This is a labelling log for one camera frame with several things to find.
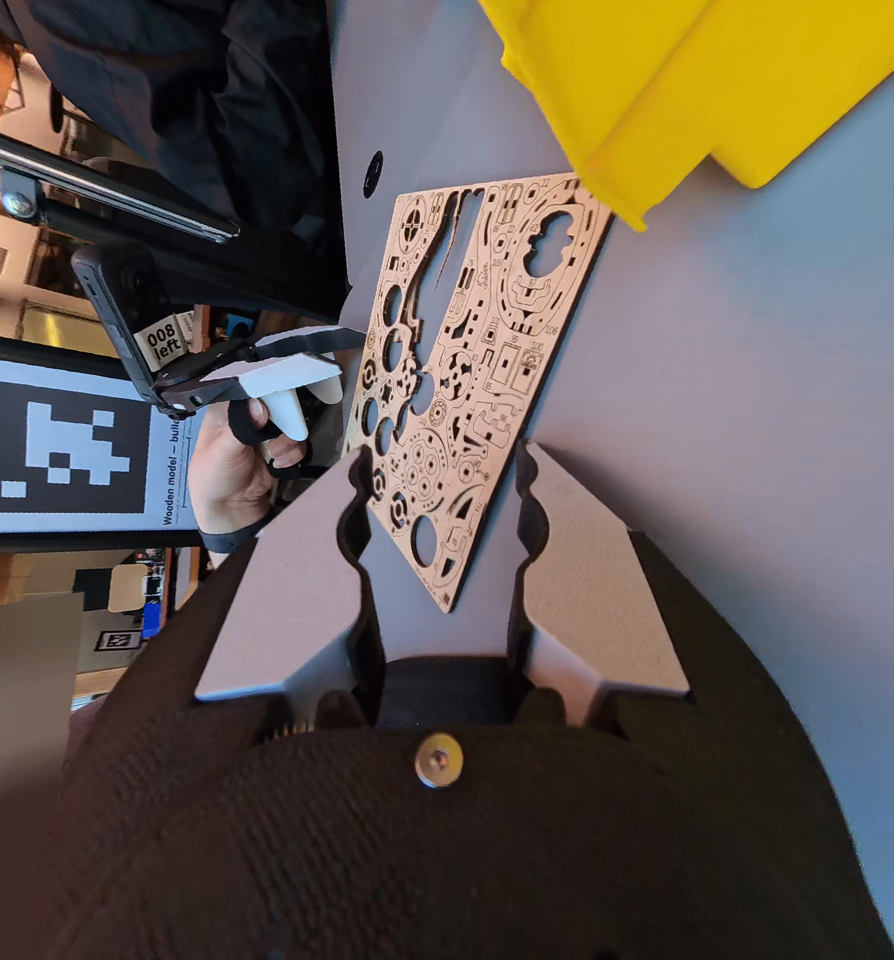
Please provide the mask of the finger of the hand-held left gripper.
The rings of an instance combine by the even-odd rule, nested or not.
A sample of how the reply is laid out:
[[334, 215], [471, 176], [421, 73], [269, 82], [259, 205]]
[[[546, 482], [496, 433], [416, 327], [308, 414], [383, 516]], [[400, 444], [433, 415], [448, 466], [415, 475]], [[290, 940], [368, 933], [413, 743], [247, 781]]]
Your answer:
[[344, 389], [333, 353], [296, 353], [262, 361], [236, 363], [236, 378], [253, 399], [306, 388], [325, 404], [340, 403]]
[[337, 354], [361, 350], [367, 334], [344, 326], [306, 326], [267, 335], [252, 344], [257, 359], [282, 358], [295, 354]]

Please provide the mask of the black wristband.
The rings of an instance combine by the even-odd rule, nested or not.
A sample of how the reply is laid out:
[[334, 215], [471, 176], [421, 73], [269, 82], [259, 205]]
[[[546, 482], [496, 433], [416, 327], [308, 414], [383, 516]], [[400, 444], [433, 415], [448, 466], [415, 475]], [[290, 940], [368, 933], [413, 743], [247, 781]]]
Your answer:
[[255, 539], [269, 523], [265, 515], [260, 520], [229, 533], [211, 534], [198, 530], [203, 547], [212, 554], [227, 556], [235, 553], [243, 544]]

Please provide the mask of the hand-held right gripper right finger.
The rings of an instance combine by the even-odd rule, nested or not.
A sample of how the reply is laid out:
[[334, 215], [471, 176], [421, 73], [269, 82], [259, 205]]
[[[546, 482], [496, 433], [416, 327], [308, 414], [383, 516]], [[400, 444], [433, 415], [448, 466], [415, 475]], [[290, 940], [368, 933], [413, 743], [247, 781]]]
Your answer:
[[519, 566], [507, 655], [553, 690], [567, 724], [588, 724], [613, 693], [690, 690], [625, 522], [539, 444], [515, 455]]

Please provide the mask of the laser-cut plywood parts sheet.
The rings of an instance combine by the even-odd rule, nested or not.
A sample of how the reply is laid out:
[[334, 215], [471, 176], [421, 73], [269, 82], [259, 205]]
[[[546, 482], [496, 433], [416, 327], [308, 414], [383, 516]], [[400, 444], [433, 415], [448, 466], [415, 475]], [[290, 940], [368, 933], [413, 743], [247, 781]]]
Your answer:
[[343, 451], [445, 613], [612, 219], [574, 172], [395, 200]]

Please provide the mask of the silver metal bar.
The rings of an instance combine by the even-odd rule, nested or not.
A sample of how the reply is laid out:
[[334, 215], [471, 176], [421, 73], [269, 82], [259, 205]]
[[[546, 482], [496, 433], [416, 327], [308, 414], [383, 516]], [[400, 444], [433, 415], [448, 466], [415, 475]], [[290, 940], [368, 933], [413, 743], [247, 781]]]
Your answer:
[[197, 212], [139, 187], [118, 183], [105, 174], [4, 134], [0, 134], [0, 171], [65, 189], [112, 209], [217, 244], [225, 244], [240, 234], [235, 222], [209, 212]]

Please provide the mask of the person's left hand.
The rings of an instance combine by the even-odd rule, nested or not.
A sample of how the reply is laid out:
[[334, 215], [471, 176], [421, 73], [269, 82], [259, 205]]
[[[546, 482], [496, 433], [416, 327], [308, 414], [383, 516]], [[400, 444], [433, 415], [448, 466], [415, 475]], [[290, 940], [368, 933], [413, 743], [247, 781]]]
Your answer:
[[189, 499], [198, 528], [227, 535], [261, 522], [272, 510], [275, 479], [307, 454], [305, 440], [280, 435], [259, 447], [241, 443], [229, 425], [229, 404], [215, 403], [203, 416], [189, 462]]

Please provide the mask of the yellow plastic bin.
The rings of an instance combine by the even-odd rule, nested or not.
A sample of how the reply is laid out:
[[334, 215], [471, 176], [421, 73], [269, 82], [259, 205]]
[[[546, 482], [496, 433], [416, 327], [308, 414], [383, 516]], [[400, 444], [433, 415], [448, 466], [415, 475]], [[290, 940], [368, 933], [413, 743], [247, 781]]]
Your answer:
[[481, 1], [501, 63], [637, 232], [707, 157], [765, 186], [894, 72], [894, 1]]

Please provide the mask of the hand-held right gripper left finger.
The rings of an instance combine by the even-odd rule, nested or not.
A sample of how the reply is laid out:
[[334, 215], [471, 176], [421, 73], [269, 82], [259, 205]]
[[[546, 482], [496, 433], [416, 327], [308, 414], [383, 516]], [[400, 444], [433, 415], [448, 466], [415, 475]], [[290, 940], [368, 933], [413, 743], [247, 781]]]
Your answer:
[[199, 702], [282, 694], [313, 710], [330, 690], [374, 710], [385, 653], [367, 570], [372, 456], [356, 447], [267, 525], [195, 690]]

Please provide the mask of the black white marker sign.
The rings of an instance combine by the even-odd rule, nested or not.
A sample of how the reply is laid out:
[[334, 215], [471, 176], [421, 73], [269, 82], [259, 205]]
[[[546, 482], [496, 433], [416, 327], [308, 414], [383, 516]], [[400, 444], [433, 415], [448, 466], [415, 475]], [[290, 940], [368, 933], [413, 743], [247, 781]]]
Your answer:
[[0, 337], [0, 553], [195, 546], [176, 421], [106, 356]]

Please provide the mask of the black jacket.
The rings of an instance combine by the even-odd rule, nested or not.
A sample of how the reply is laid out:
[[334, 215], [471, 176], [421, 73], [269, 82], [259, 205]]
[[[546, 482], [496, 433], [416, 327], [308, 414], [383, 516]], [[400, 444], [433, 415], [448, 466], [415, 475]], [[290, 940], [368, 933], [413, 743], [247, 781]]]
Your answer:
[[0, 1], [0, 31], [175, 191], [233, 265], [336, 320], [349, 287], [322, 1]]

